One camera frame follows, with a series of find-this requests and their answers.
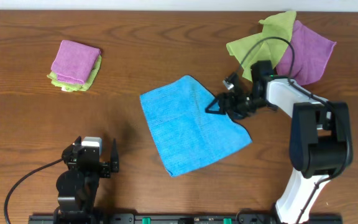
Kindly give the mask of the blue microfiber cloth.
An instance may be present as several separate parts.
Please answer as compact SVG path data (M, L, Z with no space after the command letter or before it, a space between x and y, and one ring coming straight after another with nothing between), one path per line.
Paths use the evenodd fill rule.
M206 113L214 96L189 75L140 96L150 133L171 177L206 167L252 143L226 114Z

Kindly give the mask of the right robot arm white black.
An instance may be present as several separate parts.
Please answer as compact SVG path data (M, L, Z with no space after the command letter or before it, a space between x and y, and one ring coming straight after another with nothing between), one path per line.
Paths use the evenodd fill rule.
M205 112L238 120L264 107L284 111L291 117L293 170L271 215L246 214L239 223L342 223L340 215L312 215L310 210L324 186L352 162L348 105L316 96L293 79L276 75L269 60L253 64L251 75L253 85L248 93L240 86L237 73L227 77L223 83L228 91L217 95Z

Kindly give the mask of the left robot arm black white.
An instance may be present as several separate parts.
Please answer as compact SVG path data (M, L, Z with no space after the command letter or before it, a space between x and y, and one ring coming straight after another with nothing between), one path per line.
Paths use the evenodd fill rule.
M62 152L62 161L68 170L57 179L58 208L54 223L106 223L102 212L94 208L99 180L119 172L119 154L116 141L112 142L110 160L100 161L102 139L77 137Z

